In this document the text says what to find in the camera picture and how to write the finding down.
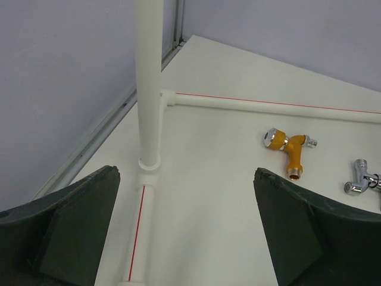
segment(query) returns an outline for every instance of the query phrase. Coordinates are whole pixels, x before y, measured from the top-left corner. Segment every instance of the pipe fitting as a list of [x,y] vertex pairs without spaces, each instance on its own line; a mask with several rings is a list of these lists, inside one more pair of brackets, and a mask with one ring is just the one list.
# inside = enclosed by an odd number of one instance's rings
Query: pipe fitting
[[347,182],[344,191],[349,195],[360,195],[368,188],[381,191],[381,177],[368,173],[368,163],[365,159],[357,159],[354,163],[355,181]]
[[290,180],[297,181],[303,173],[302,147],[314,148],[317,146],[317,141],[308,135],[296,135],[289,138],[284,132],[271,128],[264,136],[264,145],[272,150],[282,150],[289,154],[287,175]]

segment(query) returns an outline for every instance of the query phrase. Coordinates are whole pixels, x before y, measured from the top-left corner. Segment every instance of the white pipe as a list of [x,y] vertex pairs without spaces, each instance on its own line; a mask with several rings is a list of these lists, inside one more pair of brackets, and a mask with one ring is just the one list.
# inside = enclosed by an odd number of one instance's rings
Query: white pipe
[[352,122],[381,123],[381,113],[309,105],[263,102],[238,98],[221,98],[209,95],[180,94],[162,91],[168,105],[191,105],[230,110],[254,111],[260,113],[283,114],[322,119],[346,120]]
[[138,200],[133,217],[132,232],[127,248],[126,268],[122,285],[145,285],[152,210],[155,199],[155,189],[152,186],[142,186],[138,190]]
[[160,88],[164,0],[135,0],[136,88],[140,134],[140,163],[160,164]]
[[135,0],[140,174],[126,266],[119,286],[143,286],[146,280],[154,192],[160,166],[161,125],[166,107],[160,95],[163,12],[164,0]]

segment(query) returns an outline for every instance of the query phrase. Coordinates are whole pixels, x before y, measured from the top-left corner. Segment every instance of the white floor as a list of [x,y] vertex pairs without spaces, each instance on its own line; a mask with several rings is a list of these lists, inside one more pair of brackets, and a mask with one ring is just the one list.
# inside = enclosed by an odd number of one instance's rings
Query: white floor
[[[192,37],[163,71],[163,88],[177,92],[377,111],[381,94],[199,37]],[[169,107],[153,229],[151,286],[277,285],[253,178],[256,168],[285,174],[286,154],[263,146],[276,127],[307,134],[316,149],[302,153],[298,182],[314,192],[380,213],[376,192],[346,195],[351,162],[381,172],[379,125],[196,107]],[[76,179],[109,164],[121,184],[96,285],[121,278],[129,237],[139,156],[136,106]]]

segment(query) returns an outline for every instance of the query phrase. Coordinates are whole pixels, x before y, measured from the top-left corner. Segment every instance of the pipe connector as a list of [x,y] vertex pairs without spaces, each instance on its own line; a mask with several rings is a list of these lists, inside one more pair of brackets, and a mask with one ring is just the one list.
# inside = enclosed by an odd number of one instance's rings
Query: pipe connector
[[166,105],[176,105],[176,91],[172,89],[162,89],[160,90],[160,96]]
[[317,141],[308,135],[296,135],[289,138],[284,132],[271,128],[264,136],[264,145],[267,148],[282,150],[289,154],[288,178],[297,181],[303,173],[301,165],[302,147],[314,148],[317,146]]

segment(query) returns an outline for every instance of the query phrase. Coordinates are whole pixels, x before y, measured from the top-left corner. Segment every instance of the vertical white pipe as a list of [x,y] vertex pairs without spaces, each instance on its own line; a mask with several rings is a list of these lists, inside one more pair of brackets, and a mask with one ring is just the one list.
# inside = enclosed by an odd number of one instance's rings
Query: vertical white pipe
[[164,0],[135,0],[136,87],[140,132],[140,163],[159,165],[161,50]]

